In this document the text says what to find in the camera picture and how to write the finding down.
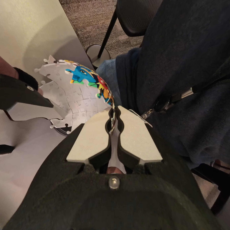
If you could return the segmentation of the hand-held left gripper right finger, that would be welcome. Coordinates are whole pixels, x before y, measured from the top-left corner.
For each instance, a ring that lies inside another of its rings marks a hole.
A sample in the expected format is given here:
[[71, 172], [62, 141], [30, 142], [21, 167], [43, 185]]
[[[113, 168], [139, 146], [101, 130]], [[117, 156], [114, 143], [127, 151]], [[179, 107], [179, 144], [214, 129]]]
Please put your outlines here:
[[116, 107], [116, 121], [119, 130], [118, 159], [126, 168], [134, 170], [137, 165], [163, 160], [148, 131], [152, 127], [122, 106]]

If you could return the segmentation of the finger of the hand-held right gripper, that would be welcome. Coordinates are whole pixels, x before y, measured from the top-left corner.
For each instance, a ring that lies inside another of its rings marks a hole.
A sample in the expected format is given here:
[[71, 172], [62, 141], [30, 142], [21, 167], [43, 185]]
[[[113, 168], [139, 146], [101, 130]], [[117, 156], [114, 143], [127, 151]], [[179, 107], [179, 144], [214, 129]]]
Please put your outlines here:
[[14, 149], [14, 146], [2, 144], [0, 145], [0, 154], [10, 154]]
[[51, 107], [17, 102], [5, 112], [13, 121], [26, 121], [34, 118], [59, 119], [67, 116], [67, 112], [55, 103]]

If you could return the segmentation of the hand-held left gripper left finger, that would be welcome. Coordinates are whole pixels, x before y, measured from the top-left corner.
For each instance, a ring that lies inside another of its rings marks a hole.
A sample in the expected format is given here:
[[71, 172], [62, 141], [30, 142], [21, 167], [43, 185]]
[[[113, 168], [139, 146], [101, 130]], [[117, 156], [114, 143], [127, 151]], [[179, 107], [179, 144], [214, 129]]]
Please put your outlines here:
[[66, 160], [91, 164], [95, 169], [109, 163], [111, 158], [111, 134], [113, 108], [95, 114], [83, 125]]

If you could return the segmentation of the colourful half-built puzzle ball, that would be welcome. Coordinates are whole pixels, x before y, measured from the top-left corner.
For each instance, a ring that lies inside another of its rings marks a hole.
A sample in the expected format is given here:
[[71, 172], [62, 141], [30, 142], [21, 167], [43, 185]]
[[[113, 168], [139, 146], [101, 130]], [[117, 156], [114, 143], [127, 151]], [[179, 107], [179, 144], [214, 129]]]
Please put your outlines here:
[[94, 70], [70, 60], [56, 61], [51, 55], [44, 62], [46, 64], [34, 70], [51, 80], [48, 83], [41, 81], [43, 96], [68, 113], [62, 120], [51, 119], [50, 128], [68, 126], [72, 127], [72, 132], [108, 107], [113, 108], [111, 122], [114, 128], [114, 97], [106, 82]]

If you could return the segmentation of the black round ball stand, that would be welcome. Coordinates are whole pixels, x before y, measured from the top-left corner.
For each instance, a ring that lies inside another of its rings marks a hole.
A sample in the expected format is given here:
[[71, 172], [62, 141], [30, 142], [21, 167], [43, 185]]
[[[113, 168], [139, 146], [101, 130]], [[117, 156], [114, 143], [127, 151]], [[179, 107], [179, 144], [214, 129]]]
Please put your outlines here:
[[53, 127], [54, 130], [56, 130], [59, 134], [67, 137], [70, 133], [71, 133], [71, 129], [72, 127], [68, 127], [68, 126], [65, 126], [65, 127], [61, 127], [61, 128], [56, 128], [56, 127]]

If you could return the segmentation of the person's right hand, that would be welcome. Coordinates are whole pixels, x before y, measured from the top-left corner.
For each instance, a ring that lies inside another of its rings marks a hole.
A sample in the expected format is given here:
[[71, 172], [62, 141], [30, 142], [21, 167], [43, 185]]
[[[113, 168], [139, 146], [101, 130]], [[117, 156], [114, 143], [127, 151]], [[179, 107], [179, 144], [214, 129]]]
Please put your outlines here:
[[19, 79], [17, 70], [0, 57], [0, 74]]

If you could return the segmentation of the black badge reel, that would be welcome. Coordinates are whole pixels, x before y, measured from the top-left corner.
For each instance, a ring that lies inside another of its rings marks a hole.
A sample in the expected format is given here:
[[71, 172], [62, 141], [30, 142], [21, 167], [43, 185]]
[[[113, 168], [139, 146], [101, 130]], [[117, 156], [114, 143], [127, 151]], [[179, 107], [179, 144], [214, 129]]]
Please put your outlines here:
[[174, 94], [171, 96], [161, 96], [157, 101], [154, 103], [153, 107], [150, 108], [148, 111], [144, 112], [140, 117], [143, 120], [146, 120], [151, 113], [166, 113], [171, 107], [173, 107], [176, 103], [194, 94], [193, 89], [190, 88], [188, 91], [182, 94]]

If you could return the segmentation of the person's leg in blue jeans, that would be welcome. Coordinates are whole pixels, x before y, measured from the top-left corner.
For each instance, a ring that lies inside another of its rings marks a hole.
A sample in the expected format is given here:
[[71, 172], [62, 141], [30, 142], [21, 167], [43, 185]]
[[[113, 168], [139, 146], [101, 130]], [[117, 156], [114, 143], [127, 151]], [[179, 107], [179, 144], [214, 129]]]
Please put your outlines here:
[[107, 83], [114, 97], [114, 106], [121, 106], [121, 95], [116, 74], [116, 59], [105, 60], [97, 68], [96, 73]]

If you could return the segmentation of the round white table foot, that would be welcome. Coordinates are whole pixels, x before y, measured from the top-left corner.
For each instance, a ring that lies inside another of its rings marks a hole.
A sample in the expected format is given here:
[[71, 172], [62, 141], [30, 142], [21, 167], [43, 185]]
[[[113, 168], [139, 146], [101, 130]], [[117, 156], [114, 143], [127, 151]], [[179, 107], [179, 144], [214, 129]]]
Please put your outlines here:
[[98, 54], [100, 51], [101, 45], [90, 45], [86, 49], [86, 54], [88, 55], [89, 59], [91, 60], [92, 66], [96, 70], [105, 60], [110, 60], [111, 56], [109, 52], [104, 48], [102, 55], [98, 58]]

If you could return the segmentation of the black chair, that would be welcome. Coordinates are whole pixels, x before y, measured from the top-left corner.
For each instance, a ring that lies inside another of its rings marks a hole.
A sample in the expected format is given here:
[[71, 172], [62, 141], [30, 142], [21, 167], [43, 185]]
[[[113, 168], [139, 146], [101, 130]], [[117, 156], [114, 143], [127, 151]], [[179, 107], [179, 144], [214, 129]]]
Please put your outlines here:
[[200, 178], [217, 185], [220, 194], [211, 207], [214, 215], [220, 213], [230, 198], [230, 174], [221, 169], [230, 170], [230, 166], [224, 166], [220, 160], [212, 161], [210, 164], [202, 163], [191, 169], [191, 172]]
[[116, 8], [98, 53], [98, 58], [103, 53], [117, 19], [127, 36], [144, 36], [161, 3], [162, 0], [117, 0]]

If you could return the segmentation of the person's torso in dark sweater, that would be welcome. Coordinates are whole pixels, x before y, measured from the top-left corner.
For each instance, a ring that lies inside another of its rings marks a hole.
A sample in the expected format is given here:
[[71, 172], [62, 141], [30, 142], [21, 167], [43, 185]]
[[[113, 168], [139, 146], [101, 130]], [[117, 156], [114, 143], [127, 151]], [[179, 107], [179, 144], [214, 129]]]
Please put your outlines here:
[[122, 106], [142, 115], [164, 96], [209, 86], [147, 121], [192, 165], [230, 163], [230, 1], [164, 0], [141, 48], [116, 57]]

